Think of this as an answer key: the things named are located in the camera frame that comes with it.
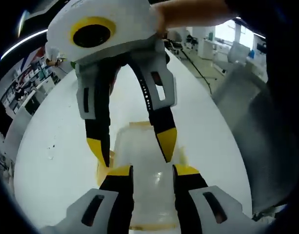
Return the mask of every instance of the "chair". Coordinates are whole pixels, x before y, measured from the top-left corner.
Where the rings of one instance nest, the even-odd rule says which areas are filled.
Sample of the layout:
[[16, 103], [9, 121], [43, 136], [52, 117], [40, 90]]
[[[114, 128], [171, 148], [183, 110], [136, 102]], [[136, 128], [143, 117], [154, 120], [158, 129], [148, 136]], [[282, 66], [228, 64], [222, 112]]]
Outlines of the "chair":
[[297, 183], [299, 154], [266, 84], [236, 63], [212, 98], [240, 150], [253, 212], [283, 202]]
[[174, 54], [179, 60], [181, 60], [179, 53], [183, 49], [183, 45], [182, 45], [182, 38], [180, 34], [175, 30], [171, 30], [168, 32], [166, 40], [167, 40], [165, 41], [166, 48], [170, 50], [171, 53]]
[[224, 71], [228, 72], [233, 67], [233, 64], [238, 61], [240, 63], [245, 64], [246, 58], [250, 52], [250, 48], [246, 47], [236, 41], [233, 42], [232, 48], [228, 52], [227, 55], [227, 61], [221, 61], [221, 60], [213, 60], [213, 64], [218, 66]]

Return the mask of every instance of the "person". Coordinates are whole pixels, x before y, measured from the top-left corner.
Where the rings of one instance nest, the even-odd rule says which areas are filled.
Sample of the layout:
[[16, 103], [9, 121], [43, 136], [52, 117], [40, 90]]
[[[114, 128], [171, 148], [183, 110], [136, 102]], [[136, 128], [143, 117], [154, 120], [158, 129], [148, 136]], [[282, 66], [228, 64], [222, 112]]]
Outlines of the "person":
[[[215, 26], [235, 17], [241, 17], [253, 30], [264, 34], [267, 44], [267, 87], [275, 108], [295, 135], [299, 149], [299, 60], [294, 59], [299, 49], [295, 41], [297, 4], [285, 0], [170, 0], [152, 5], [158, 15], [157, 32], [181, 26]], [[294, 199], [286, 208], [297, 211], [299, 183], [292, 192]], [[286, 212], [278, 222], [298, 223]], [[288, 233], [288, 225], [275, 233]]]
[[73, 69], [70, 61], [57, 48], [50, 46], [48, 42], [45, 44], [45, 63], [52, 68], [60, 80]]
[[25, 95], [24, 89], [17, 82], [13, 83], [13, 89], [15, 90], [15, 100], [19, 101]]
[[6, 137], [12, 121], [13, 119], [6, 113], [3, 103], [0, 101], [0, 133], [2, 133], [4, 137]]

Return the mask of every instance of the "white table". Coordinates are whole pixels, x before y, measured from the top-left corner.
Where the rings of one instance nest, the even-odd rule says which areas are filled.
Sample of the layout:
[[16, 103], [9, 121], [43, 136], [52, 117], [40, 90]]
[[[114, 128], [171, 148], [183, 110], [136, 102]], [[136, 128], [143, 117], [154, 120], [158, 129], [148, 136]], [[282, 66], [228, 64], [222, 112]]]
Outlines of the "white table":
[[[179, 146], [209, 186], [218, 185], [251, 217], [246, 169], [234, 137], [204, 87], [172, 54], [168, 68], [177, 82], [178, 104], [172, 108]], [[22, 139], [15, 165], [15, 196], [37, 227], [55, 225], [66, 209], [97, 188], [97, 159], [85, 137], [78, 111], [75, 72], [69, 73], [38, 108]], [[138, 81], [123, 67], [110, 98], [111, 149], [117, 131], [132, 121], [148, 121]]]

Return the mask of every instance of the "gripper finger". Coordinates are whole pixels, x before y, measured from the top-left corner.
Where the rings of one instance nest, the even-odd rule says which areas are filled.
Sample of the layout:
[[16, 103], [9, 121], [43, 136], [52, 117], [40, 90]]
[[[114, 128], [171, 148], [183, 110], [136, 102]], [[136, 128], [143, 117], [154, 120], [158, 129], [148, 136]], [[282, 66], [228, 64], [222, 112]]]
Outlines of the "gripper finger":
[[170, 162], [173, 156], [177, 140], [177, 129], [173, 120], [170, 107], [164, 107], [149, 112], [149, 120], [154, 127], [156, 139], [166, 162]]
[[109, 126], [93, 119], [85, 120], [86, 141], [100, 163], [109, 167]]

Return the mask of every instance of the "cable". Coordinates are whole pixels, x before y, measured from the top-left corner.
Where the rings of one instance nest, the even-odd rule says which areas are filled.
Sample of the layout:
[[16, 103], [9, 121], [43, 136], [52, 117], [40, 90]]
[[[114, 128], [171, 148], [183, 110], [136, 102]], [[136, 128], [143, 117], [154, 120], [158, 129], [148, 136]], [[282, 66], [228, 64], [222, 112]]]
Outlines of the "cable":
[[185, 57], [188, 59], [188, 61], [191, 62], [191, 64], [195, 67], [195, 69], [198, 71], [198, 73], [201, 75], [201, 77], [204, 79], [204, 81], [207, 83], [209, 90], [210, 90], [210, 94], [212, 94], [212, 90], [210, 87], [210, 83], [206, 80], [206, 78], [201, 74], [201, 72], [198, 70], [198, 68], [194, 65], [193, 61], [191, 61], [191, 59], [187, 56], [187, 54], [183, 51], [183, 49], [181, 49], [182, 53], [185, 55]]
[[[57, 66], [57, 68], [59, 68], [59, 69], [61, 69], [63, 72], [65, 72], [62, 68], [60, 68], [60, 67], [58, 67], [58, 66]], [[65, 72], [65, 73], [66, 73], [66, 72]], [[66, 74], [68, 74], [68, 73], [66, 73]]]

